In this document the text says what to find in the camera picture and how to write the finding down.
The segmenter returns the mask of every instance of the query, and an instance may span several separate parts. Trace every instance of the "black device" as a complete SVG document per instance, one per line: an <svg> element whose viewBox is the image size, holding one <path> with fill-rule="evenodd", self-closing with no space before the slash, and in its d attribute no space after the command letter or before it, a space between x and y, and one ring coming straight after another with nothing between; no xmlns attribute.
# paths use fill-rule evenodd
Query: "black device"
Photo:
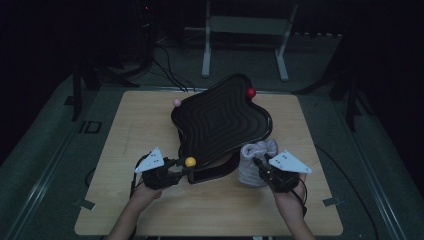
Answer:
<svg viewBox="0 0 424 240"><path fill-rule="evenodd" d="M135 168L137 168L140 163L147 158L149 154L140 158L137 162ZM181 178L185 175L189 175L193 172L193 166L187 166L187 158L179 158L179 159L169 159L167 157L163 158L164 165L153 168L147 171L142 172L141 178L142 182L146 185L146 187L157 190L162 188L167 188L172 185L177 185ZM171 172L169 168L173 166L185 166L180 172ZM131 182L131 195L134 192L134 189L137 187L137 173L134 173L133 181Z"/></svg>
<svg viewBox="0 0 424 240"><path fill-rule="evenodd" d="M268 162L269 159L271 159L271 156L265 154L265 159ZM269 185L272 191L274 191L275 193L293 193L293 195L299 200L300 204L302 205L303 216L305 216L307 211L307 208L305 206L307 192L305 192L305 198L301 199L300 196L293 190L299 185L299 182L302 182L303 186L305 187L305 191L307 191L305 183L299 178L299 173L283 171L272 165L265 166L258 158L253 158L253 162L259 168L259 176Z"/></svg>

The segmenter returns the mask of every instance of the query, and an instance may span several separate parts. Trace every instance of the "dark background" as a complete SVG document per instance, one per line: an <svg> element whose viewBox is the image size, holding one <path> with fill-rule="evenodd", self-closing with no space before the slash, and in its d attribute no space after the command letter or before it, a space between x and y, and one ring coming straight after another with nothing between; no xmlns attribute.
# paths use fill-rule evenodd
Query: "dark background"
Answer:
<svg viewBox="0 0 424 240"><path fill-rule="evenodd" d="M262 8L235 7L239 3L234 2L216 0L217 9L274 14L266 10L264 1ZM354 66L359 89L418 182L424 170L423 1L300 2L292 31L309 32L312 37L344 35L330 63L332 71ZM153 15L145 13L138 20L134 6L132 0L0 1L0 163L54 89L72 73L75 62L93 57L101 64L119 66L131 51L127 44L131 34L137 24L149 21L146 17L176 40L181 39L184 26L204 25L203 1L155 1ZM423 192L420 184L417 187Z"/></svg>

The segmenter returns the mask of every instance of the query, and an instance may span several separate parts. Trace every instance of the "black cable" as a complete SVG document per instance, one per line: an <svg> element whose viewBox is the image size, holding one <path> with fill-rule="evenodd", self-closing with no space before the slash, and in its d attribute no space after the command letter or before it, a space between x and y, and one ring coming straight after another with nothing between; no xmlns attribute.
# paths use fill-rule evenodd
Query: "black cable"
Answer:
<svg viewBox="0 0 424 240"><path fill-rule="evenodd" d="M171 75L171 77L172 77L172 79L174 79L175 81L177 81L177 82L180 82L175 76L176 76L176 74L174 74L174 72L172 71L172 69L171 69L171 60L170 60L170 57L169 57L169 52L168 52L168 50L166 50L164 47L161 47L161 46L157 46L159 49L161 49L161 50L163 50L164 52L165 52L165 54L166 54L166 59L167 59L167 63L168 63L168 69L166 69L166 70L168 70L169 71L169 73L170 73L170 75ZM194 85L193 85L193 83L191 82L191 81L189 81L189 80L187 80L187 79L184 79L184 78L182 78L182 77L180 77L181 79L183 79L183 81L184 82L186 82L188 85L190 85L193 89L194 89Z"/></svg>
<svg viewBox="0 0 424 240"><path fill-rule="evenodd" d="M170 81L171 81L171 83L172 84L174 84L176 87L178 87L181 91L183 91L183 92L187 92L187 90L185 90L185 89L187 89L184 85L180 85L181 83L179 83L179 82L175 82L169 75L168 75L168 73L166 72L166 70L164 69L164 67L162 67L162 65L160 65L160 63L158 62L158 61L156 61L156 59L154 59L153 58L153 62L154 63L156 63L156 65L158 65L158 67L160 68L160 69L162 69L162 71L165 73L165 75L166 75L166 78L167 79L169 79Z"/></svg>
<svg viewBox="0 0 424 240"><path fill-rule="evenodd" d="M302 182L303 187L305 188L305 199L303 200L303 204L306 204L306 200L308 199L308 188L306 188L306 184L302 179L299 178L299 181Z"/></svg>
<svg viewBox="0 0 424 240"><path fill-rule="evenodd" d="M159 77L163 77L163 78L166 78L166 79L168 79L169 80L169 76L167 77L167 76L165 76L165 75L162 75L162 74L160 74L160 73L155 73L155 72L152 72L152 71L149 71L149 73L151 73L151 74L153 74L153 75L156 75L156 76L159 76ZM196 92L196 87L193 85L193 86L190 86L191 88L193 88L193 92Z"/></svg>
<svg viewBox="0 0 424 240"><path fill-rule="evenodd" d="M137 185L135 185L134 189L136 189L138 186L140 186L144 181L139 182Z"/></svg>
<svg viewBox="0 0 424 240"><path fill-rule="evenodd" d="M167 70L168 72L172 73L173 75L179 77L181 79L179 81L182 81L182 82L187 83L187 85L189 85L193 89L193 92L196 92L196 87L194 86L194 84L190 80L185 79L185 78L181 77L180 75L178 75L178 74L176 74L174 72L171 72L170 69L165 68L165 70Z"/></svg>
<svg viewBox="0 0 424 240"><path fill-rule="evenodd" d="M300 198L300 196L293 190L293 189L290 189L290 192L291 193L293 193L293 195L297 198L297 200L299 200L299 202L300 202L300 205L302 205L302 212L303 212L303 217L305 217L305 215L306 215L306 211L307 211L307 208L306 208L306 206L305 206L305 204L306 204L306 202L304 201L304 200L302 200L301 198Z"/></svg>
<svg viewBox="0 0 424 240"><path fill-rule="evenodd" d="M343 169L340 167L340 165L336 162L336 160L328 153L326 152L324 149L322 149L321 147L317 146L316 144L314 144L315 147L320 150L322 153L324 153L333 163L334 165L340 170L340 172L343 174L343 176L346 178L347 182L349 183L350 187L352 188L352 190L355 192L356 196L359 199L359 202L361 203L362 207L365 210L365 213L367 214L369 220L371 221L371 225L372 228L374 229L374 233L375 233L375 239L380 239L379 235L378 235L378 231L377 231L377 226L374 222L374 219L371 217L371 213L368 210L367 206L365 205L364 200L361 198L361 196L359 195L358 190L356 190L356 188L354 187L352 181L350 181L350 179L348 178L347 174L343 171Z"/></svg>

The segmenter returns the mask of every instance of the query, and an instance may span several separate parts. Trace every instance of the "controller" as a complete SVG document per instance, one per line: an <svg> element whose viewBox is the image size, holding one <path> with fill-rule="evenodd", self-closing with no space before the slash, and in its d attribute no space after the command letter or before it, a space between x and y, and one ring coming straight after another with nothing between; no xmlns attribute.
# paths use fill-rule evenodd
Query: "controller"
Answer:
<svg viewBox="0 0 424 240"><path fill-rule="evenodd" d="M301 199L293 189L297 187L301 181L299 173L311 173L311 168L306 166L287 150L273 158L265 154L265 159L269 163L267 166L264 165L260 159L253 158L253 162L259 168L259 176L269 185L272 191L276 193L293 193L302 205L303 216L305 216L307 211L305 206L306 195L304 199ZM305 194L307 194L306 185L303 181L302 183L305 187Z"/></svg>
<svg viewBox="0 0 424 240"><path fill-rule="evenodd" d="M171 172L173 166L185 166L181 172ZM131 189L134 190L136 175L141 173L146 187L157 190L177 185L180 179L193 172L196 160L193 157L182 157L179 159L163 158L159 148L155 148L148 155L140 158L134 171L134 179Z"/></svg>

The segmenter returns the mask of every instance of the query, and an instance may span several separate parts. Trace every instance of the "table leg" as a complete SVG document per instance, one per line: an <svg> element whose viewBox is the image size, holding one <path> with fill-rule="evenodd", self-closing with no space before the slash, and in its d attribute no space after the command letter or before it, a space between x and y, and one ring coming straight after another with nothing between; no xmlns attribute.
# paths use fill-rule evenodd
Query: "table leg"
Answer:
<svg viewBox="0 0 424 240"><path fill-rule="evenodd" d="M202 76L209 77L209 69L211 64L211 26L210 26L210 18L211 18L211 3L208 0L206 2L206 34L205 34L205 52L203 53L203 67L202 67Z"/></svg>
<svg viewBox="0 0 424 240"><path fill-rule="evenodd" d="M289 80L289 76L287 74L287 69L286 69L286 64L284 62L283 54L290 37L290 32L293 26L294 16L296 15L296 12L297 12L297 7L298 7L297 4L293 5L292 12L290 14L290 18L286 25L285 32L283 35L283 42L281 43L280 48L275 50L275 57L277 59L278 71L280 72L280 79L281 81L284 81L284 82Z"/></svg>

